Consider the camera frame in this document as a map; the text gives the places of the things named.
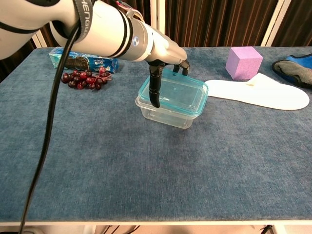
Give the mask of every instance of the floor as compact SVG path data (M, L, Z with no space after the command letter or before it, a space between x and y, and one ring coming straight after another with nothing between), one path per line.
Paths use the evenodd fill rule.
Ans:
M84 226L37 226L44 234L85 234ZM116 226L109 228L111 234ZM120 226L114 234L125 234L134 226ZM228 226L141 226L134 234L260 234L261 225L228 225ZM106 226L97 226L95 234L103 234ZM18 227L0 227L0 232L17 231ZM285 234L312 234L312 226L285 226Z

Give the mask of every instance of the brown curtain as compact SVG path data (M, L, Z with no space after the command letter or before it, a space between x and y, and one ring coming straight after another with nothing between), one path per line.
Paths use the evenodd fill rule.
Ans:
M101 0L113 7L116 7L116 0ZM151 25L151 4L149 0L122 0L128 5L132 6L134 9L141 12L144 17L144 21Z
M166 34L183 47L260 45L278 0L167 0Z
M46 24L45 26L43 26L40 29L43 38L45 40L45 43L47 44L48 47L56 47L59 46L59 44L57 43L57 41L54 39L51 29L50 29L50 25Z
M292 0L272 46L312 46L312 1Z
M2 82L21 62L23 62L34 49L35 44L30 40L12 56L0 60L0 82Z

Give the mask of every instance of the blue package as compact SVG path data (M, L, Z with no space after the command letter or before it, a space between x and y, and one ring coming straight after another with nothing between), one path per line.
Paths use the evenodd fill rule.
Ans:
M58 67L63 49L63 47L55 47L49 53L54 68ZM98 72L100 67L104 67L110 73L115 73L118 70L119 63L116 58L104 58L71 51L65 64L65 68L69 70L90 70L92 72Z

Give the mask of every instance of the pink cube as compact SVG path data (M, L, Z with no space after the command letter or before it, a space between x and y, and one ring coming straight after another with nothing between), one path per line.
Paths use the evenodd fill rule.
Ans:
M262 60L252 46L232 47L225 69L232 79L251 79L257 75Z

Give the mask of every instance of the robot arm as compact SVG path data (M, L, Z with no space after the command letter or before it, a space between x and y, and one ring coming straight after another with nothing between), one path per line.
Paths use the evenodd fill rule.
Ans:
M185 50L169 37L124 14L116 8L95 1L92 8L87 0L10 0L0 8L0 59L20 49L36 31L50 23L56 41L64 46L67 36L78 20L81 33L72 50L119 58L147 61L150 65L150 101L159 107L161 73L164 66L174 64L174 71L183 68L187 75L189 64Z

